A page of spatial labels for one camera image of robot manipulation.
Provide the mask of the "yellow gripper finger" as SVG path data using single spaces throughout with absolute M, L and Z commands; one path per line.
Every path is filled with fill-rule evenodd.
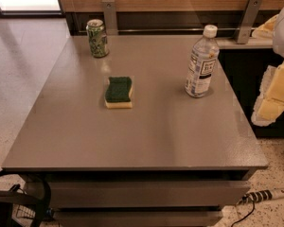
M 257 39 L 272 39 L 274 35 L 275 22 L 277 15 L 271 17 L 264 24 L 257 27 L 252 32 L 252 37 Z
M 264 72 L 251 120 L 256 126 L 266 127 L 275 123 L 283 112 L 284 62 L 278 67 L 269 65 Z

